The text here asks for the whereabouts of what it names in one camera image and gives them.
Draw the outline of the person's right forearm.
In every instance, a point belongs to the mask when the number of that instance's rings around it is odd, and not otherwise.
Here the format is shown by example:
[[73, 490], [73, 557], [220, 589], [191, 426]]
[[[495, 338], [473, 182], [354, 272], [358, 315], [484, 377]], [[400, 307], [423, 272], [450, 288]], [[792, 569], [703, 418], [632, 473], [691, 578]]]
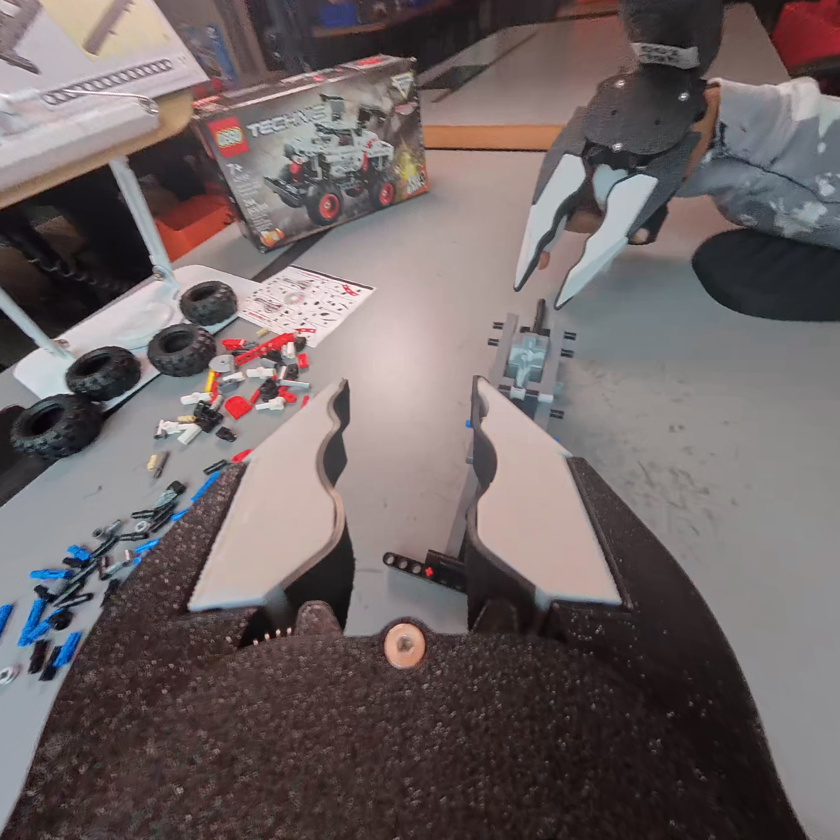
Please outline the person's right forearm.
[[709, 196], [729, 222], [839, 249], [839, 99], [811, 77], [713, 79], [700, 156], [678, 197]]

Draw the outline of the white and wooden book stand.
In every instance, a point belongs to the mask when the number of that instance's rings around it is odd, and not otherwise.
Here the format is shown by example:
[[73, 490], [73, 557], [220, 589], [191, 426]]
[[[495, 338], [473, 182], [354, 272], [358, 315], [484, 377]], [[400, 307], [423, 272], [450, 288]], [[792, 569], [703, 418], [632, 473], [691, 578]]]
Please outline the white and wooden book stand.
[[[135, 173], [125, 155], [118, 155], [122, 142], [134, 142], [146, 128], [156, 130], [158, 104], [138, 93], [65, 88], [72, 95], [63, 106], [46, 104], [37, 91], [20, 90], [2, 94], [2, 207], [12, 206], [12, 193], [25, 188], [25, 175], [38, 186], [54, 188], [56, 176], [75, 168], [91, 171], [99, 157], [112, 173], [122, 195], [121, 207], [133, 219], [133, 230], [142, 237], [150, 261], [150, 275], [144, 284], [132, 287], [111, 304], [83, 320], [59, 339], [50, 338], [38, 324], [2, 290], [2, 312], [17, 325], [37, 349], [12, 369], [15, 380], [37, 398], [69, 393], [67, 372], [85, 354], [106, 346], [137, 350], [140, 378], [122, 393], [110, 397], [115, 405], [149, 382], [160, 371], [152, 365], [148, 347], [160, 331], [187, 323], [182, 301], [201, 285], [213, 284], [216, 291], [233, 299], [221, 308], [222, 318], [207, 324], [205, 331], [216, 334], [238, 316], [238, 305], [257, 289], [255, 282], [206, 266], [173, 269], [154, 224]], [[124, 140], [105, 145], [126, 133]]]

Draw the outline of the white sticker sheet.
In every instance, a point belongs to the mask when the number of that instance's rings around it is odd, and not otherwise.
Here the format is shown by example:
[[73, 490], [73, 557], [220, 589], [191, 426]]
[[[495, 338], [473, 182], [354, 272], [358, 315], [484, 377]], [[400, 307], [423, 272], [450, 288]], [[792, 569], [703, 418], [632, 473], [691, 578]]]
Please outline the white sticker sheet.
[[239, 303], [238, 316], [275, 334], [300, 335], [314, 348], [374, 293], [374, 287], [289, 266], [260, 282]]

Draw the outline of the black toy tyre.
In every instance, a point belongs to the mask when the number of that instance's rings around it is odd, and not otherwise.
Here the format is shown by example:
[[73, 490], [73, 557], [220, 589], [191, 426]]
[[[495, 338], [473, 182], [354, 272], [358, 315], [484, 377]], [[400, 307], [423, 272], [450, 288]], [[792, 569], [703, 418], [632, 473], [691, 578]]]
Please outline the black toy tyre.
[[10, 431], [10, 445], [19, 455], [48, 461], [80, 453], [100, 435], [100, 405], [76, 394], [46, 397], [25, 409]]
[[120, 346], [104, 346], [83, 354], [66, 371], [70, 392], [106, 403], [131, 391], [141, 378], [141, 364]]
[[189, 322], [175, 324], [153, 336], [146, 354], [152, 366], [163, 375], [198, 375], [208, 369], [216, 355], [215, 337]]
[[201, 282], [183, 291], [179, 300], [183, 317], [201, 327], [210, 327], [236, 316], [235, 290], [219, 280]]

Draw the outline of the toy truck cardboard box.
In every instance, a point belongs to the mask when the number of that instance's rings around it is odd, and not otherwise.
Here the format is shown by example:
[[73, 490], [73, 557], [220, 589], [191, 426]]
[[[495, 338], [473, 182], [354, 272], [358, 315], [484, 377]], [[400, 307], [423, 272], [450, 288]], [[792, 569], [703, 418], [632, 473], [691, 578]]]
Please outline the toy truck cardboard box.
[[377, 55], [194, 104], [195, 131], [261, 253], [427, 192], [416, 67]]

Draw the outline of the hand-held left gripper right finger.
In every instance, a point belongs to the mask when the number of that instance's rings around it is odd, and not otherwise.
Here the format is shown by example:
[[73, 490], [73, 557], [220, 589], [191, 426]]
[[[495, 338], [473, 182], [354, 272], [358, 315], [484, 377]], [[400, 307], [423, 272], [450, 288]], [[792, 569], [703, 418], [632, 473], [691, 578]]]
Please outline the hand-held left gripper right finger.
[[480, 375], [470, 428], [477, 490], [465, 515], [468, 617], [496, 600], [518, 617], [544, 615], [554, 602], [623, 606], [571, 453]]

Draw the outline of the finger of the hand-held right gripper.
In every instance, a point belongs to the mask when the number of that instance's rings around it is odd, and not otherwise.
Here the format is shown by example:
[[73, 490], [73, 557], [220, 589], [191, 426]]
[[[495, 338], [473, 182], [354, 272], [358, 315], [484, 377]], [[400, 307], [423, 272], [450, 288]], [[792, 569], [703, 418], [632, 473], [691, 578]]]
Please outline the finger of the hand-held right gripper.
[[579, 261], [563, 281], [553, 309], [558, 311], [609, 269], [642, 223], [660, 205], [659, 179], [642, 172], [595, 171], [592, 177], [600, 226], [585, 240]]
[[530, 207], [513, 278], [515, 291], [520, 291], [529, 281], [538, 268], [541, 255], [564, 230], [591, 177], [592, 168], [574, 154], [564, 154], [556, 164]]

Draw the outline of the grey toy brick chassis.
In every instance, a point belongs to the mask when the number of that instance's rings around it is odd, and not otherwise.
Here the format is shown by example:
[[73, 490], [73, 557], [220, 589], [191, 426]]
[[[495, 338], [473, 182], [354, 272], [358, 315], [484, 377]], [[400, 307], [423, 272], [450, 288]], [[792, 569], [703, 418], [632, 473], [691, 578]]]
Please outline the grey toy brick chassis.
[[[492, 328], [498, 333], [487, 342], [496, 351], [488, 375], [489, 383], [543, 431], [548, 431], [552, 420], [564, 417], [564, 410], [558, 407], [563, 390], [560, 364], [562, 360], [574, 357], [574, 351], [564, 345], [576, 340], [575, 332], [551, 326], [546, 320], [546, 303], [539, 299], [532, 324], [521, 324], [520, 316], [509, 313], [503, 321], [493, 323]], [[389, 551], [382, 558], [386, 568], [418, 581], [466, 593], [467, 512], [478, 495], [473, 454], [474, 445], [469, 444], [467, 478], [458, 499], [446, 550], [430, 549], [424, 560]]]

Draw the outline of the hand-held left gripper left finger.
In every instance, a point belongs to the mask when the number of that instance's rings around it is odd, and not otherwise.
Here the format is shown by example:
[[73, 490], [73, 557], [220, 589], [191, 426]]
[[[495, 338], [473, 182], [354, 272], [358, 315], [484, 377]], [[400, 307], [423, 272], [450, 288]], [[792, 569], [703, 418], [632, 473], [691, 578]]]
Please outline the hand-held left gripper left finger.
[[336, 485], [347, 465], [349, 424], [350, 383], [340, 379], [247, 457], [190, 612], [262, 606], [280, 617], [321, 601], [347, 617], [354, 552]]

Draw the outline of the pile of red white bricks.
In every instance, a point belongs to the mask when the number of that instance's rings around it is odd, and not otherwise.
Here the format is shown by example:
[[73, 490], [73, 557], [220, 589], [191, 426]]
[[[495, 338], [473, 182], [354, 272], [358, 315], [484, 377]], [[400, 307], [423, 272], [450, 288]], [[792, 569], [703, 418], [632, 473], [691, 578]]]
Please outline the pile of red white bricks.
[[305, 406], [312, 387], [302, 376], [309, 373], [318, 336], [315, 328], [297, 327], [261, 342], [223, 340], [224, 351], [210, 361], [204, 385], [181, 397], [182, 414], [160, 420], [154, 439], [189, 445], [205, 434], [231, 445], [247, 415]]

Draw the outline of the building instruction booklet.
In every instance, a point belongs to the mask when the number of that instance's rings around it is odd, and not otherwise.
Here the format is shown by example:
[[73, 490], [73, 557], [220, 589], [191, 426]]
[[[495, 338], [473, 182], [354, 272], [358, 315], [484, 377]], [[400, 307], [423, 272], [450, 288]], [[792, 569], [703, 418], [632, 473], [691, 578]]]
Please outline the building instruction booklet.
[[155, 2], [1, 2], [2, 189], [155, 130], [207, 74]]

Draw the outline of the grey desk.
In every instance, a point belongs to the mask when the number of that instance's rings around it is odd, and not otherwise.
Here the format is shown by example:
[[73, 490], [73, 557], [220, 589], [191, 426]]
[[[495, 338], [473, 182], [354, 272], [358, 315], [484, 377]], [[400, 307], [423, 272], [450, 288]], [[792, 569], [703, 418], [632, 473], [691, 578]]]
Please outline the grey desk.
[[[429, 194], [326, 234], [297, 261], [374, 288], [311, 362], [315, 390], [350, 386], [338, 490], [357, 563], [352, 637], [412, 617], [438, 635], [466, 630], [464, 596], [387, 570], [382, 555], [446, 549], [472, 476], [466, 423], [473, 377], [494, 358], [491, 324], [551, 303], [580, 247], [563, 238], [515, 292], [540, 157], [437, 151], [427, 162]], [[724, 228], [708, 199], [678, 200], [654, 245], [629, 248], [560, 312], [576, 339], [551, 435], [687, 572], [738, 658], [803, 828], [838, 838], [838, 324], [749, 318], [711, 300], [690, 258]], [[14, 605], [2, 667], [22, 666], [2, 687], [3, 823], [67, 672], [26, 679], [29, 572], [56, 567], [167, 480], [198, 488], [204, 467], [291, 415], [247, 416], [233, 446], [201, 435], [153, 482], [155, 423], [189, 389], [146, 386], [98, 441], [2, 507], [2, 604]]]

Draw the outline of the pile of blue black pins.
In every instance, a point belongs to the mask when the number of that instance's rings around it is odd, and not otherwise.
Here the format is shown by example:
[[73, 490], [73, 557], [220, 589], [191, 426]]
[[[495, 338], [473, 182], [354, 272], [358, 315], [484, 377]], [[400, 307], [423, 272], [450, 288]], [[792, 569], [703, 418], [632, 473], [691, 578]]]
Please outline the pile of blue black pins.
[[76, 611], [101, 597], [105, 606], [128, 573], [156, 549], [163, 537], [234, 466], [252, 455], [247, 448], [203, 470], [205, 477], [194, 494], [185, 498], [186, 486], [172, 482], [152, 507], [134, 511], [130, 519], [117, 519], [97, 528], [93, 548], [72, 544], [61, 566], [30, 571], [33, 601], [17, 636], [16, 648], [28, 654], [27, 674], [51, 681], [67, 667], [81, 644], [82, 632], [59, 638], [75, 620]]

